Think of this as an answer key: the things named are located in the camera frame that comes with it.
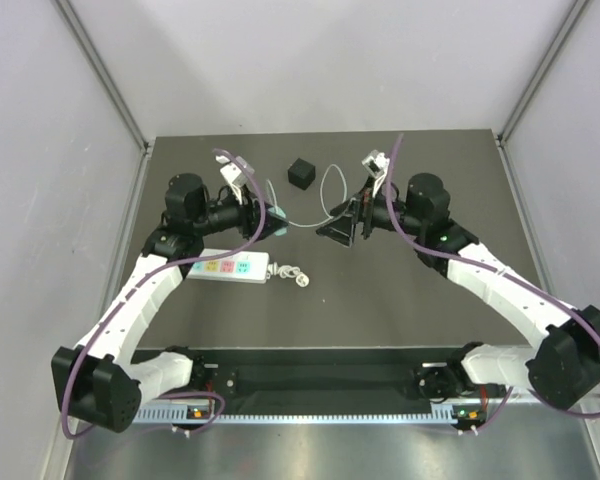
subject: metal floor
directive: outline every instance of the metal floor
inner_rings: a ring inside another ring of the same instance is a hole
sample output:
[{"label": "metal floor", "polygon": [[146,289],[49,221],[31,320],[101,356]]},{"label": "metal floor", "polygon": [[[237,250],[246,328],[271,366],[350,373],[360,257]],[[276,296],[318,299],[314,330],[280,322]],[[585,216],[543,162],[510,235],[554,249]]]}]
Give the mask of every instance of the metal floor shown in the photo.
[{"label": "metal floor", "polygon": [[439,428],[218,425],[189,440],[97,430],[78,442],[66,479],[600,479],[583,424],[540,406],[509,406],[478,437]]},{"label": "metal floor", "polygon": [[[168,180],[200,174],[211,192],[222,185],[211,155],[221,147],[244,156],[257,179],[274,183],[280,205],[295,222],[323,218],[319,181],[340,165],[349,190],[364,181],[360,161],[389,150],[395,134],[335,133],[159,138],[140,204],[126,278],[164,209]],[[317,166],[307,191],[290,186],[286,169],[297,157]],[[477,234],[502,261],[537,282],[514,200],[489,131],[408,132],[395,182],[439,175],[452,195],[452,216]],[[326,181],[327,204],[341,201],[337,173]],[[232,248],[236,233],[208,238]],[[311,278],[266,286],[189,281],[164,304],[143,347],[308,347],[462,345],[471,340],[519,344],[522,337],[471,294],[425,268],[395,234],[377,231],[353,249],[291,229],[256,244],[272,260],[298,265]],[[541,406],[510,405],[479,437],[458,438],[434,427],[216,426],[186,440],[169,431],[138,436],[97,430],[78,443],[67,480],[124,479],[553,479],[600,478],[584,423]],[[97,468],[87,463],[104,461]]]}]

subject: black joint housing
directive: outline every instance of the black joint housing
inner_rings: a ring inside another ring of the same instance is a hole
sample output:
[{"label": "black joint housing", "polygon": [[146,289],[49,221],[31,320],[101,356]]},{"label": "black joint housing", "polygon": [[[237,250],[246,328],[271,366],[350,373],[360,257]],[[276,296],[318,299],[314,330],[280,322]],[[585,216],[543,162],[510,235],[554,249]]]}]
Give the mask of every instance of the black joint housing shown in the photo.
[{"label": "black joint housing", "polygon": [[[577,313],[600,336],[600,310],[589,305]],[[548,330],[527,362],[529,380],[548,404],[567,410],[600,383],[600,348],[574,319]]]},{"label": "black joint housing", "polygon": [[[438,252],[451,253],[457,255],[467,245],[479,243],[478,237],[465,230],[453,220],[449,220],[445,228],[439,230],[429,230],[424,238],[424,245],[427,248]],[[427,255],[416,252],[418,258],[427,267],[433,268],[443,277],[447,277],[449,261],[444,258]]]},{"label": "black joint housing", "polygon": [[298,158],[287,170],[287,176],[291,185],[306,190],[316,179],[316,167]]},{"label": "black joint housing", "polygon": [[406,199],[409,216],[437,225],[449,217],[450,203],[451,195],[436,175],[419,173],[409,180]]},{"label": "black joint housing", "polygon": [[[158,255],[168,262],[183,258],[199,257],[204,250],[202,237],[171,233],[167,228],[157,228],[145,241],[142,256]],[[182,277],[186,277],[193,264],[180,265]]]},{"label": "black joint housing", "polygon": [[473,392],[476,387],[469,380],[461,362],[467,353],[481,345],[482,342],[472,342],[455,350],[444,366],[416,369],[414,378],[420,393],[433,399],[457,397],[465,392]]},{"label": "black joint housing", "polygon": [[202,178],[194,173],[181,173],[169,180],[164,201],[170,216],[197,220],[203,213],[207,199]]},{"label": "black joint housing", "polygon": [[[62,408],[69,374],[82,347],[60,347],[51,360],[58,408]],[[69,402],[69,415],[99,427],[122,432],[131,425],[140,407],[138,383],[113,363],[113,357],[87,355],[80,367]]]}]

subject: white cable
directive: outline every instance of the white cable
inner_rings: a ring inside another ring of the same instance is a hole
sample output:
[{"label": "white cable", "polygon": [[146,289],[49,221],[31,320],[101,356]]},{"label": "white cable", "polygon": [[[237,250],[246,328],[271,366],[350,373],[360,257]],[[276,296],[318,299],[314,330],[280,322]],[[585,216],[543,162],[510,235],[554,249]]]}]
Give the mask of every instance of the white cable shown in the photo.
[{"label": "white cable", "polygon": [[[295,223],[295,222],[291,222],[291,221],[289,221],[289,225],[292,225],[294,227],[299,227],[299,228],[315,228],[315,227],[319,227],[320,225],[324,225],[325,223],[327,223],[329,220],[331,220],[333,218],[331,215],[329,215],[329,210],[327,210],[327,207],[324,204],[324,181],[327,178],[327,175],[329,174],[329,171],[332,168],[335,168],[338,171],[338,173],[340,174],[340,178],[342,179],[342,189],[343,189],[342,201],[343,202],[347,201],[347,196],[349,194],[349,192],[347,190],[347,179],[344,178],[344,173],[342,173],[342,169],[335,163],[332,163],[324,171],[322,180],[320,180],[320,203],[322,204],[322,211],[327,216],[327,218],[325,218],[324,220],[322,220],[319,223],[313,223],[311,225],[303,225],[303,224]],[[267,178],[266,184],[267,184],[267,197],[269,197],[269,202],[273,204],[274,208],[277,211],[278,210],[278,197],[276,196],[276,191],[273,188],[273,183],[271,183],[271,180],[269,180]]]},{"label": "white cable", "polygon": [[300,267],[278,265],[278,262],[273,262],[267,266],[267,279],[276,275],[280,278],[295,278],[296,283],[303,288],[309,285],[309,277],[302,273]]}]

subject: metal frame edge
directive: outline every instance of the metal frame edge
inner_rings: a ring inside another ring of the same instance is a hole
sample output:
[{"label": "metal frame edge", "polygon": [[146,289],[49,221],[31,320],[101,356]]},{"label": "metal frame edge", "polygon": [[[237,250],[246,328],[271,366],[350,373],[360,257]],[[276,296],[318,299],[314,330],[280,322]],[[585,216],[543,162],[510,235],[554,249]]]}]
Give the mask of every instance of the metal frame edge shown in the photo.
[{"label": "metal frame edge", "polygon": [[65,21],[67,27],[69,28],[71,34],[73,35],[76,43],[84,53],[87,62],[91,66],[93,72],[95,73],[98,81],[104,88],[109,100],[113,104],[114,108],[120,115],[120,118],[124,122],[125,126],[129,130],[129,133],[133,137],[134,141],[138,144],[140,148],[146,150],[148,148],[149,142],[142,134],[142,130],[138,126],[135,118],[133,117],[129,106],[125,102],[120,90],[116,86],[116,83],[113,80],[113,77],[107,70],[107,67],[102,60],[102,57],[98,53],[91,37],[87,33],[80,17],[75,11],[75,8],[71,4],[70,0],[50,0],[51,3],[55,6],[59,15]]},{"label": "metal frame edge", "polygon": [[590,3],[591,0],[574,0],[574,2],[571,4],[571,8],[569,8],[567,11],[564,20],[558,28],[558,31],[551,40],[549,47],[540,60],[540,63],[529,79],[529,82],[525,86],[520,98],[516,102],[513,110],[507,117],[507,120],[502,127],[499,138],[503,143],[506,143],[509,138],[511,138],[511,135],[520,122],[520,119],[542,86],[542,83],[551,70],[551,67],[562,52],[567,40],[573,32],[573,29],[577,25],[578,21],[582,18],[582,15]]},{"label": "metal frame edge", "polygon": [[[109,304],[113,301],[120,288],[124,262],[129,250],[129,243],[131,240],[133,227],[138,216],[140,198],[147,180],[148,166],[152,153],[153,143],[148,145],[146,151],[141,152],[141,158],[138,164],[135,179],[129,191],[129,196],[125,205],[123,221],[116,237],[113,258],[109,270],[110,273],[103,289],[103,294],[100,301],[101,312],[104,312],[108,308]],[[75,429],[79,422],[75,421],[74,419],[71,420],[71,428]],[[58,421],[55,429],[53,430],[50,445],[47,450],[47,455],[43,462],[40,474],[41,480],[58,480],[65,477],[72,447],[73,442],[66,439],[62,433],[60,418],[58,417]]]},{"label": "metal frame edge", "polygon": [[513,162],[511,161],[511,153],[509,152],[508,148],[504,146],[501,142],[499,142],[497,139],[496,144],[498,146],[498,152],[500,153],[500,158],[502,160],[504,172],[507,176],[507,180],[509,181],[511,193],[513,194],[513,201],[516,204],[518,215],[520,216],[522,230],[524,231],[524,235],[527,238],[527,244],[529,245],[531,258],[533,260],[533,264],[536,267],[536,271],[540,279],[540,286],[547,292],[554,294],[555,287],[553,285],[553,281],[551,280],[551,275],[549,274],[549,269],[547,267],[544,255],[542,254],[542,249],[540,247],[540,242],[536,234],[536,229],[533,225],[533,221],[531,220],[531,214],[529,213],[528,204],[522,193],[520,180],[518,179],[518,175],[513,166]]}]

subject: white power strip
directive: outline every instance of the white power strip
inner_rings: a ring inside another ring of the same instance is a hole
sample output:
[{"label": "white power strip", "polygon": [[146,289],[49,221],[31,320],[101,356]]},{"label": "white power strip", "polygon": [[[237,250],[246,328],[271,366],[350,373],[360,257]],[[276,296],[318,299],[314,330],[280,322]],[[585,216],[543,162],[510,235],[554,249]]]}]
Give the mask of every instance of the white power strip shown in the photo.
[{"label": "white power strip", "polygon": [[[205,248],[201,257],[219,255],[229,250]],[[225,282],[265,283],[269,254],[263,252],[240,252],[220,260],[194,263],[187,278],[221,280]]]}]

